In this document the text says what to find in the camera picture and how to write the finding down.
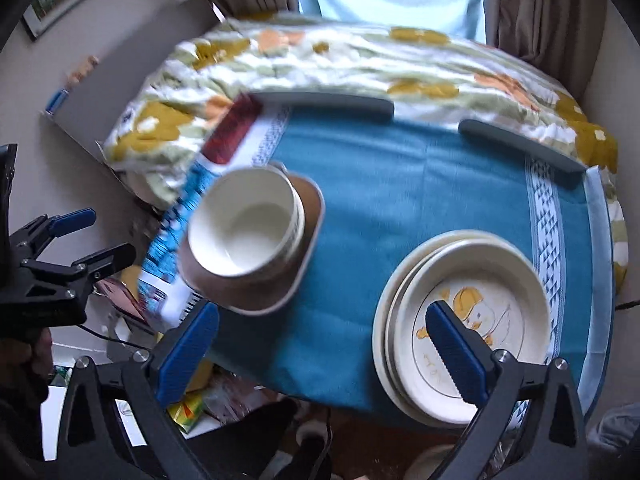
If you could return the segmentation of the person's hand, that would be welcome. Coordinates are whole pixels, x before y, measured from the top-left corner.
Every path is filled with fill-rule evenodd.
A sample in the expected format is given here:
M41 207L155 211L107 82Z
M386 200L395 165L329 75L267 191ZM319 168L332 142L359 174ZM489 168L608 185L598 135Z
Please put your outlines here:
M47 378L53 367L51 331L44 328L33 344L2 339L0 362L2 384L15 382L24 364L37 376Z

